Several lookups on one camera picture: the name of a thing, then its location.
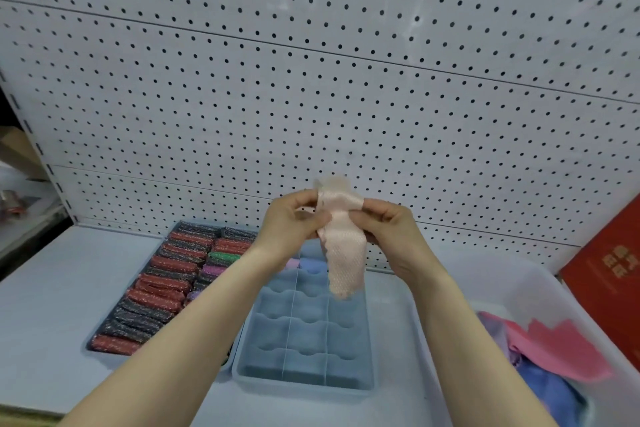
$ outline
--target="forearm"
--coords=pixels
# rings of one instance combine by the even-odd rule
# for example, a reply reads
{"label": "forearm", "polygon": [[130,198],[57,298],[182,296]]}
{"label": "forearm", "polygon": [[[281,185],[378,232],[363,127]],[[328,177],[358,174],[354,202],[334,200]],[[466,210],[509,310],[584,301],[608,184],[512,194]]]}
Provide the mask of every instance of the forearm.
{"label": "forearm", "polygon": [[412,287],[429,350],[456,427],[556,426],[439,268]]}
{"label": "forearm", "polygon": [[250,249],[60,425],[188,426],[272,270]]}

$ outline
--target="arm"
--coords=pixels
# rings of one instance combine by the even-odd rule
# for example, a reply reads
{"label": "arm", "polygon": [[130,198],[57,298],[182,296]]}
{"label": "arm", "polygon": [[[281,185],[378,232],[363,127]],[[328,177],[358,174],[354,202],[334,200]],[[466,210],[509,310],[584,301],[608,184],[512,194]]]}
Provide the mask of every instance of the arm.
{"label": "arm", "polygon": [[418,229],[411,211],[365,199],[353,222],[409,286],[440,386],[456,427],[555,427],[535,394],[504,357]]}
{"label": "arm", "polygon": [[260,288],[331,220],[329,213],[296,212],[316,200],[315,190],[274,200],[252,247],[74,407],[60,427],[190,425]]}

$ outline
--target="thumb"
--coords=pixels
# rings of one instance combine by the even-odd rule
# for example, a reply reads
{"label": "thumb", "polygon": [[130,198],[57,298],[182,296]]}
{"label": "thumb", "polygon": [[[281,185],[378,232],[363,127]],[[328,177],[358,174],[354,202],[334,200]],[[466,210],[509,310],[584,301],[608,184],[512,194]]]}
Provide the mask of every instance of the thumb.
{"label": "thumb", "polygon": [[312,218],[309,218],[305,221],[305,226],[307,227],[308,234],[311,234],[318,229],[324,227],[327,223],[331,221],[331,213],[328,211],[320,211],[314,213]]}
{"label": "thumb", "polygon": [[349,211],[349,218],[358,228],[371,232],[373,235],[380,230],[383,224],[364,211]]}

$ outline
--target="person's right hand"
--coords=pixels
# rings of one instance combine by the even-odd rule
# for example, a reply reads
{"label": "person's right hand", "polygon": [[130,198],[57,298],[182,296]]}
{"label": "person's right hand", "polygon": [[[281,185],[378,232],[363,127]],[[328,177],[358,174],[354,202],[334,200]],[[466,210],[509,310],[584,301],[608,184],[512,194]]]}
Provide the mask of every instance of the person's right hand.
{"label": "person's right hand", "polygon": [[380,199],[364,199],[363,211],[349,217],[369,241],[379,245],[394,273],[412,288],[420,279],[446,273],[422,237],[409,208]]}

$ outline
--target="cardboard box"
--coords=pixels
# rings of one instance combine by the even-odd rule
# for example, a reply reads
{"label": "cardboard box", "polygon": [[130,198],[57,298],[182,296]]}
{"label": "cardboard box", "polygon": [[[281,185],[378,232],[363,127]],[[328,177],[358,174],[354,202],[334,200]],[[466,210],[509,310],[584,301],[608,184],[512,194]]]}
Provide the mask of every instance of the cardboard box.
{"label": "cardboard box", "polygon": [[560,270],[560,276],[640,371],[640,195]]}
{"label": "cardboard box", "polygon": [[0,160],[30,178],[49,180],[40,157],[19,128],[0,126]]}

